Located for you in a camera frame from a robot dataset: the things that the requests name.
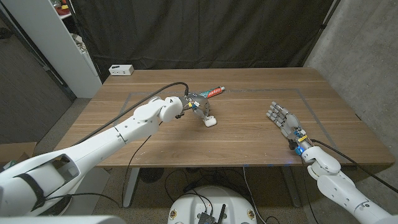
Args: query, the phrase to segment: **red toothpaste tube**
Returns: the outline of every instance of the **red toothpaste tube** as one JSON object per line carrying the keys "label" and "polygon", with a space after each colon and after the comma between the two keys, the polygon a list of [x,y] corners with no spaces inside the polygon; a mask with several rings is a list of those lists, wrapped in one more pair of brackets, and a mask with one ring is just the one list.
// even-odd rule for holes
{"label": "red toothpaste tube", "polygon": [[201,96],[204,96],[205,98],[208,98],[208,99],[209,99],[209,98],[212,97],[212,96],[215,96],[215,95],[217,95],[217,94],[222,93],[224,90],[225,90],[225,87],[219,86],[219,87],[216,87],[216,88],[214,88],[214,89],[211,89],[211,90],[205,91],[205,92],[203,92],[203,93],[200,93],[200,95],[201,95]]}

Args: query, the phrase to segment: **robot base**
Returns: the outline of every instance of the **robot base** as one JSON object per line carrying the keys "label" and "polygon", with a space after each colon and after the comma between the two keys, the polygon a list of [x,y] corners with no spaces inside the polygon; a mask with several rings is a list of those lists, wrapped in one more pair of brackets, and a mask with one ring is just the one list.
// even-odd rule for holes
{"label": "robot base", "polygon": [[[213,204],[214,221],[223,224],[256,224],[256,216],[252,205],[240,194],[226,187],[220,186],[202,186],[195,189],[195,191],[206,197]],[[207,214],[211,212],[210,203],[202,198],[206,204]],[[223,204],[226,205],[223,220],[219,222],[221,208]],[[183,195],[177,199],[170,209],[168,224],[197,224],[199,223],[200,215],[205,212],[205,205],[196,195]]]}

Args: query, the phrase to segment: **power strip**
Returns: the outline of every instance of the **power strip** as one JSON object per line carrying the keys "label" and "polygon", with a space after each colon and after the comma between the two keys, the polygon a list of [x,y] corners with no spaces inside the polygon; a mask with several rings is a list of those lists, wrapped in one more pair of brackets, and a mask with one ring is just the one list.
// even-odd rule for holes
{"label": "power strip", "polygon": [[132,65],[112,65],[109,68],[111,75],[131,75],[133,71]]}

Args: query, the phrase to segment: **wire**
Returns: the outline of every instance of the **wire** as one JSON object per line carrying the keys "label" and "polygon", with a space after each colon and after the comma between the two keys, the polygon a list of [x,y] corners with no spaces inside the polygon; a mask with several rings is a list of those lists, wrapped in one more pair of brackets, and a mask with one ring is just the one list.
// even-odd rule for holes
{"label": "wire", "polygon": [[125,172],[125,174],[124,174],[123,186],[122,186],[122,202],[123,202],[123,199],[124,199],[124,185],[126,184],[127,173],[128,173],[128,171],[129,171],[132,158],[134,158],[134,156],[137,154],[138,150],[139,150],[142,146],[144,146],[144,144],[149,140],[149,138],[150,138],[151,136],[152,136],[152,135],[150,135],[150,136],[138,147],[138,149],[136,150],[136,152],[132,155],[132,157],[131,157],[131,159],[130,159],[130,162],[129,162],[129,165],[127,165],[126,172]]}
{"label": "wire", "polygon": [[[189,181],[188,181],[188,176],[187,176],[187,173],[185,173],[184,172],[184,170],[181,170],[181,169],[177,169],[177,170],[175,170],[175,171],[173,171],[173,172],[171,172],[171,173],[169,173],[168,175],[167,175],[167,177],[166,177],[166,179],[164,180],[164,189],[166,190],[166,193],[167,193],[167,196],[169,196],[169,199],[174,203],[175,202],[175,200],[171,197],[171,195],[169,194],[169,191],[167,190],[167,179],[173,174],[173,173],[175,173],[175,172],[177,172],[177,171],[180,171],[180,172],[183,172],[184,173],[184,175],[185,175],[185,180],[187,181],[187,184],[189,185]],[[203,202],[203,204],[204,204],[204,206],[205,206],[205,213],[207,214],[207,206],[206,206],[206,203],[205,203],[205,201],[201,198],[201,197],[199,197],[200,198],[200,200]]]}
{"label": "wire", "polygon": [[343,154],[342,152],[340,152],[339,150],[337,150],[337,149],[335,149],[335,148],[333,148],[333,147],[331,147],[331,146],[328,146],[327,144],[325,144],[325,143],[323,143],[323,142],[321,142],[321,141],[318,141],[318,140],[316,140],[316,139],[311,139],[311,141],[316,142],[316,143],[319,143],[319,144],[321,144],[321,145],[323,145],[323,146],[325,146],[325,147],[327,147],[327,148],[329,148],[329,149],[335,151],[337,154],[343,156],[344,158],[346,158],[347,160],[349,160],[350,162],[352,162],[354,165],[356,165],[358,168],[360,168],[361,170],[363,170],[365,173],[369,174],[371,177],[373,177],[373,178],[375,178],[376,180],[380,181],[380,183],[384,184],[386,187],[390,188],[390,189],[393,190],[395,193],[398,193],[398,189],[396,189],[395,187],[391,186],[391,185],[388,184],[386,181],[380,179],[378,176],[372,174],[372,173],[371,173],[370,171],[368,171],[366,168],[364,168],[363,166],[359,165],[357,162],[355,162],[354,160],[352,160],[350,157],[344,155],[344,154]]}
{"label": "wire", "polygon": [[[194,191],[195,194],[199,195],[198,192],[195,189],[192,189]],[[199,196],[200,200],[203,202],[203,205],[205,206],[205,214],[207,214],[207,206],[205,201],[203,200],[203,198],[201,196]]]}
{"label": "wire", "polygon": [[223,171],[224,173],[224,177],[221,175],[221,173],[218,172],[218,169],[213,169],[213,170],[206,170],[204,168],[200,168],[199,169],[199,173],[201,174],[201,179],[197,180],[197,182],[201,181],[202,179],[206,180],[207,182],[211,183],[211,184],[217,184],[217,185],[221,185],[230,189],[233,189],[234,191],[236,191],[237,193],[245,196],[245,197],[249,197],[250,193],[248,192],[246,186],[239,186],[237,184],[232,183],[229,179],[228,179],[228,175],[226,174],[225,171],[233,171],[237,174],[239,174],[242,177],[242,180],[244,181],[244,177],[243,175],[234,170],[234,169],[225,169],[224,167],[221,168],[221,171]]}
{"label": "wire", "polygon": [[266,222],[268,221],[268,219],[270,219],[270,218],[275,218],[275,220],[278,222],[278,224],[279,224],[279,220],[276,218],[276,217],[273,217],[273,216],[268,216],[267,218],[266,218]]}
{"label": "wire", "polygon": [[306,183],[306,181],[305,181],[305,166],[304,166],[304,161],[303,161],[302,158],[301,158],[301,163],[302,163],[302,165],[303,165],[303,180],[304,180],[305,193],[307,193],[308,204],[310,205],[310,209],[311,209],[311,213],[312,213],[313,218],[315,219],[316,223],[319,224],[319,223],[318,223],[318,220],[317,220],[317,218],[315,217],[315,214],[314,214],[314,212],[313,212],[313,210],[312,210],[312,206],[311,206],[311,202],[310,202],[310,196],[308,195],[307,183]]}
{"label": "wire", "polygon": [[132,109],[136,108],[137,106],[139,106],[141,103],[145,102],[146,100],[149,100],[149,98],[155,96],[156,94],[160,93],[161,91],[174,86],[174,85],[185,85],[185,96],[188,95],[188,85],[184,82],[175,82],[175,83],[171,83],[168,84],[166,86],[163,86],[162,88],[156,90],[155,92],[151,93],[149,96],[145,97],[144,99],[138,101],[135,105],[132,105],[130,108],[128,108],[127,110],[123,111],[121,114],[117,115],[115,118],[113,118],[112,120],[108,121],[106,124],[102,125],[101,127],[99,127],[97,130],[93,131],[92,133],[89,133],[87,136],[85,136],[84,138],[82,138],[81,140],[79,140],[78,142],[76,142],[73,146],[82,143],[83,141],[86,141],[87,139],[91,138],[93,135],[95,135],[96,133],[98,133],[99,131],[101,131],[102,129],[106,128],[108,125],[112,124],[113,122],[117,121],[119,118],[121,118],[122,116],[124,116],[126,113],[130,112]]}
{"label": "wire", "polygon": [[97,194],[97,193],[66,194],[66,195],[60,195],[60,196],[46,198],[45,200],[48,201],[48,200],[52,200],[52,199],[56,199],[56,198],[72,197],[72,196],[79,196],[79,195],[97,195],[97,196],[105,197],[105,198],[111,200],[112,202],[114,202],[116,205],[118,205],[119,208],[122,208],[122,206],[120,206],[115,199],[113,199],[113,198],[111,198],[109,196],[106,196],[106,195],[103,195],[103,194]]}
{"label": "wire", "polygon": [[263,222],[263,224],[267,224],[267,222],[264,221],[264,219],[261,217],[261,215],[260,215],[260,213],[259,213],[259,210],[257,209],[256,203],[254,202],[254,198],[253,198],[253,196],[252,196],[252,193],[251,193],[251,190],[250,190],[248,181],[246,180],[246,171],[244,170],[244,167],[243,167],[243,177],[244,177],[244,182],[246,183],[246,186],[248,187],[248,190],[249,190],[249,192],[250,192],[250,197],[251,197],[251,200],[253,201],[254,209],[256,209],[256,212],[257,212],[257,214],[259,215],[259,218],[260,218],[260,220]]}
{"label": "wire", "polygon": [[211,206],[210,216],[213,215],[213,204],[211,203],[211,201],[210,201],[208,198],[206,198],[206,197],[203,196],[203,195],[196,194],[196,193],[185,193],[185,194],[183,194],[183,195],[180,195],[177,199],[179,199],[180,197],[182,197],[182,196],[184,196],[184,195],[196,195],[196,196],[203,197],[204,199],[206,199],[206,200],[210,203],[210,206]]}
{"label": "wire", "polygon": [[189,184],[188,176],[187,176],[187,174],[184,172],[184,170],[177,169],[177,170],[175,170],[175,171],[173,171],[173,172],[171,172],[171,173],[169,173],[169,174],[167,175],[166,179],[164,180],[164,189],[166,190],[167,196],[169,196],[169,199],[170,199],[173,203],[175,202],[175,200],[171,197],[171,195],[169,194],[169,191],[167,190],[167,179],[169,179],[169,177],[170,177],[173,173],[175,173],[175,172],[177,172],[177,171],[183,172],[183,173],[185,174],[185,179],[187,180],[187,184]]}

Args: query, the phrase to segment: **robotic hand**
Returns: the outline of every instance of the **robotic hand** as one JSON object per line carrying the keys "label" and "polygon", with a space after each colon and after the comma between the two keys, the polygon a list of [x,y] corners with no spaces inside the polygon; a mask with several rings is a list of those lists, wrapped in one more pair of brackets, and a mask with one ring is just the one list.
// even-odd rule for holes
{"label": "robotic hand", "polygon": [[187,96],[180,97],[180,100],[184,105],[183,110],[192,109],[205,122],[206,127],[217,124],[216,118],[209,116],[210,104],[207,98],[195,93],[189,93]]}
{"label": "robotic hand", "polygon": [[349,211],[360,223],[395,223],[398,220],[363,195],[340,171],[340,163],[334,157],[313,145],[296,116],[276,102],[272,102],[270,108],[267,116],[288,139],[290,149],[306,163],[312,162],[307,170],[317,180],[323,195]]}

